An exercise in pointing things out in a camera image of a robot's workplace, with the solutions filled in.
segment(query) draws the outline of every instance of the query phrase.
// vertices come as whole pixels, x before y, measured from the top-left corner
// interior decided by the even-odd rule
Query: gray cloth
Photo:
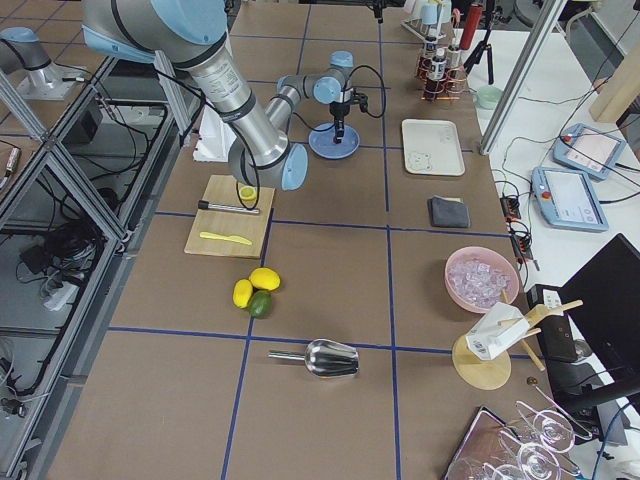
[[[435,196],[427,200],[431,225],[434,227],[468,228],[469,209],[457,200]]]

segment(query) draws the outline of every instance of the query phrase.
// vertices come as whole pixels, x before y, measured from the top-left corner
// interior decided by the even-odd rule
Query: pink bowl
[[[516,269],[513,268],[513,265],[511,265],[502,255],[494,252],[493,250],[489,250],[488,248],[465,247],[453,252],[447,259],[447,264],[444,267],[444,285],[447,288],[449,296],[451,296],[451,299],[454,302],[470,312],[487,313],[489,311],[489,308],[478,307],[473,303],[466,301],[456,293],[453,285],[451,285],[451,282],[449,281],[448,273],[453,265],[472,260],[486,263],[487,265],[490,265],[491,268],[501,270],[504,275],[507,275],[509,277],[509,285],[506,287],[507,303],[512,303],[516,299],[518,291],[520,290],[520,276],[518,275],[518,272],[516,272]]]

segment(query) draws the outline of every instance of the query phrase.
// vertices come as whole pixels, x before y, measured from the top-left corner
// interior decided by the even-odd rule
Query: lemon slice
[[[255,200],[257,196],[255,187],[250,187],[249,185],[240,187],[240,198],[242,200]]]

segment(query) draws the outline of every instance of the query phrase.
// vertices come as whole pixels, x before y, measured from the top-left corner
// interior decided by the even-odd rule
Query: yellow plastic knife
[[[219,233],[200,232],[200,238],[207,238],[209,240],[225,240],[227,242],[241,243],[243,245],[253,245],[253,242],[240,235],[220,235]]]

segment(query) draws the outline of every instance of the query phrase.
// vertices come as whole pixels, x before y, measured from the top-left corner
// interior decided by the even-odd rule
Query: computer monitor
[[[584,305],[570,316],[614,383],[565,395],[570,412],[628,397],[640,405],[640,252],[624,235],[613,237],[559,290],[563,302]]]

